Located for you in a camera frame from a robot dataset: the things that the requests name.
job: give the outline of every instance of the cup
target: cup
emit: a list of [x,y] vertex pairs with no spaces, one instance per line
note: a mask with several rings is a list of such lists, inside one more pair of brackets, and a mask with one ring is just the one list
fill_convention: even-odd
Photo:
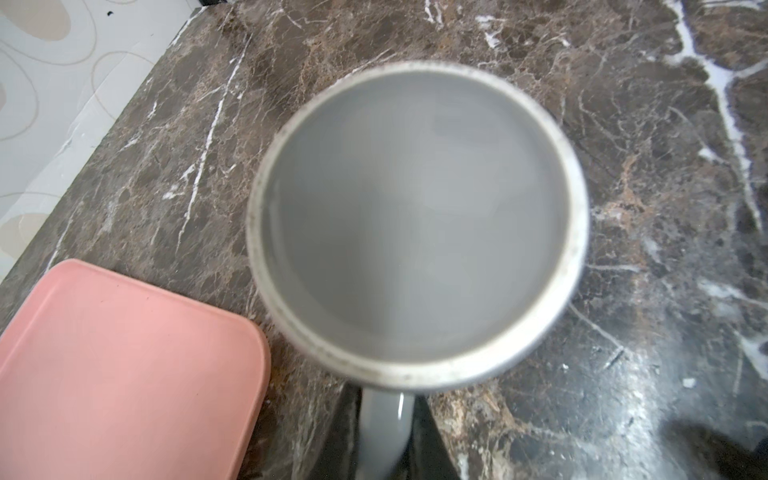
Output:
[[588,224],[557,124],[474,68],[372,68],[288,120],[253,182],[250,265],[285,337],[365,387],[357,478],[391,472],[413,394],[493,376],[541,341]]

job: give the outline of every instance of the pink tray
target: pink tray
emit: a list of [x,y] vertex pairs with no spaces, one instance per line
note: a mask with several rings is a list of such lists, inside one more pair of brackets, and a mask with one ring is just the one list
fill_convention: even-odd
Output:
[[269,372],[242,316],[66,260],[0,336],[0,478],[235,478]]

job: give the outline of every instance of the marble countertop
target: marble countertop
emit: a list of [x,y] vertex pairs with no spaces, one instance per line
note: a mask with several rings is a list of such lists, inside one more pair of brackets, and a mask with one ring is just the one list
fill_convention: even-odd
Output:
[[276,130],[339,78],[458,61],[556,118],[588,179],[592,236],[541,346],[429,397],[457,470],[719,478],[702,452],[717,453],[720,433],[749,449],[768,435],[765,25],[761,0],[206,8],[0,285],[0,326],[72,257],[247,316],[269,337],[273,371],[240,478],[302,478],[343,382],[286,344],[258,299],[243,233],[254,172]]

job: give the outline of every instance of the mug rim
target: mug rim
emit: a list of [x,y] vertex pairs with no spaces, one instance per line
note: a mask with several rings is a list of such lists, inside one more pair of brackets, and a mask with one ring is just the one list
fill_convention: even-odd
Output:
[[[303,122],[335,96],[375,78],[409,72],[448,74],[476,81],[504,95],[526,111],[550,141],[567,190],[568,224],[561,252],[544,287],[528,308],[508,326],[480,345],[455,356],[426,362],[392,362],[351,353],[321,337],[304,324],[280,294],[266,262],[261,235],[267,187],[283,147]],[[526,93],[507,81],[460,64],[443,61],[401,61],[348,74],[321,91],[275,134],[259,164],[248,200],[246,244],[251,272],[272,320],[304,355],[338,375],[384,389],[428,392],[455,388],[486,379],[521,361],[543,339],[570,301],[584,265],[589,238],[589,205],[581,165],[568,139],[552,116]]]

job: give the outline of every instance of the gray handle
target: gray handle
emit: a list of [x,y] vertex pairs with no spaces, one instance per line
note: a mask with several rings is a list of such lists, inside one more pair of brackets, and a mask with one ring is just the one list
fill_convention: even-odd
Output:
[[362,389],[355,480],[384,480],[400,461],[411,436],[410,393]]

